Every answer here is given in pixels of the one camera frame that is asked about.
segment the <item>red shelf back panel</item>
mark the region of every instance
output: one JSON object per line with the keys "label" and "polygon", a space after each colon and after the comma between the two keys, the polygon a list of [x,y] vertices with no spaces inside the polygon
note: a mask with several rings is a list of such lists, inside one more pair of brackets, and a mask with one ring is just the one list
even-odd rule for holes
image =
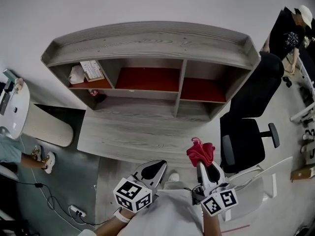
{"label": "red shelf back panel", "polygon": [[70,89],[111,89],[107,79],[98,80],[98,81],[91,81],[88,82],[84,79],[84,82],[78,84],[70,84]]}
{"label": "red shelf back panel", "polygon": [[225,93],[214,80],[184,78],[181,99],[225,103]]}
{"label": "red shelf back panel", "polygon": [[116,88],[178,92],[179,74],[175,68],[123,67]]}

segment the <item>black t-shirt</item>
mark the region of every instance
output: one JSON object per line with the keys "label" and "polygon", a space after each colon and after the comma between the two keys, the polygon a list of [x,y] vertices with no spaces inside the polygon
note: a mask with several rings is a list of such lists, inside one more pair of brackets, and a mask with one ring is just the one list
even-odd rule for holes
{"label": "black t-shirt", "polygon": [[292,13],[282,10],[270,33],[270,53],[283,60],[294,47],[300,48],[304,35],[304,28],[295,24]]}

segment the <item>white cap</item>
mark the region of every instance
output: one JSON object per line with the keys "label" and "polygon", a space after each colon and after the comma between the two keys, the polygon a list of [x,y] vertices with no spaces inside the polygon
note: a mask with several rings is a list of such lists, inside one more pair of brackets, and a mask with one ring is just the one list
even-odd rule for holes
{"label": "white cap", "polygon": [[301,12],[302,19],[312,29],[313,15],[305,5],[301,5],[298,10]]}

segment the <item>white cylindrical stand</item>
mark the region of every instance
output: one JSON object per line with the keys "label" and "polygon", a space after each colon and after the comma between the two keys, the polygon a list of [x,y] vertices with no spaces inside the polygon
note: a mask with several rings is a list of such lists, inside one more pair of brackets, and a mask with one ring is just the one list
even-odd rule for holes
{"label": "white cylindrical stand", "polygon": [[69,146],[73,140],[73,129],[69,124],[53,117],[32,103],[30,103],[22,132],[61,147]]}

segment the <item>red cloth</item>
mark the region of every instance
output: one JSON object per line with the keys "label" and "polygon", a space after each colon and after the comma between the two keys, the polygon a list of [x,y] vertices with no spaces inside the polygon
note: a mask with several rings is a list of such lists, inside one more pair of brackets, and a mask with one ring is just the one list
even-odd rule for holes
{"label": "red cloth", "polygon": [[190,158],[194,167],[197,167],[199,161],[202,161],[206,167],[210,166],[213,162],[213,152],[215,147],[212,143],[202,144],[199,138],[193,137],[193,146],[187,149],[187,156]]}

